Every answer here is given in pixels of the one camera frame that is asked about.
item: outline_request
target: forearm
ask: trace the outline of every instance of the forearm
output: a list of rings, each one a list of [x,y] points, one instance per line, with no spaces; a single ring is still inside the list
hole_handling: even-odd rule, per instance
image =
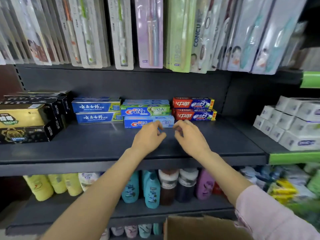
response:
[[[144,157],[137,150],[127,149],[110,169],[67,208],[42,240],[99,239],[124,187]]]
[[[196,159],[211,174],[234,206],[236,206],[238,196],[252,185],[250,181],[228,165],[217,153],[203,153]]]

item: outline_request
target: right hand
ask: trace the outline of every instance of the right hand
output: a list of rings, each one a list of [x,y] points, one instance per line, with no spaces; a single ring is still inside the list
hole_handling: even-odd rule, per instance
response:
[[[173,126],[174,137],[182,146],[184,151],[198,160],[204,154],[210,154],[211,149],[199,130],[199,128],[188,120],[179,120]]]

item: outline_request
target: green shelf trim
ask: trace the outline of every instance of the green shelf trim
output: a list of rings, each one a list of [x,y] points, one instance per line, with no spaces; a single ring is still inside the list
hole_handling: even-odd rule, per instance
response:
[[[320,163],[320,151],[272,153],[269,157],[270,165],[297,164],[297,163]]]
[[[320,72],[303,72],[300,88],[320,88]]]

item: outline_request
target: teal bottle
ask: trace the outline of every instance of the teal bottle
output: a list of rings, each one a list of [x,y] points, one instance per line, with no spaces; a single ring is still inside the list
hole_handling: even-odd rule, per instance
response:
[[[162,224],[154,223],[154,224],[152,225],[152,229],[153,229],[153,234],[154,234],[154,235],[160,235],[160,234],[162,234]]]
[[[139,173],[135,171],[130,177],[127,185],[122,191],[122,199],[126,203],[133,203],[138,200],[139,197]]]
[[[148,238],[151,235],[152,224],[141,224],[138,229],[141,238]]]
[[[145,196],[145,190],[147,180],[150,178],[151,173],[156,173],[155,170],[142,170],[142,190],[143,190],[143,196]]]
[[[151,209],[156,209],[160,203],[160,182],[157,174],[151,173],[145,185],[145,203]]]

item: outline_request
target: left hand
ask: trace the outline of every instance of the left hand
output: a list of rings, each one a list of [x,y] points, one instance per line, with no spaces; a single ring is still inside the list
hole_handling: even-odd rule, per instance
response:
[[[141,153],[143,157],[153,152],[167,136],[165,132],[161,133],[158,128],[163,129],[161,122],[158,120],[143,125],[134,137],[131,148]]]

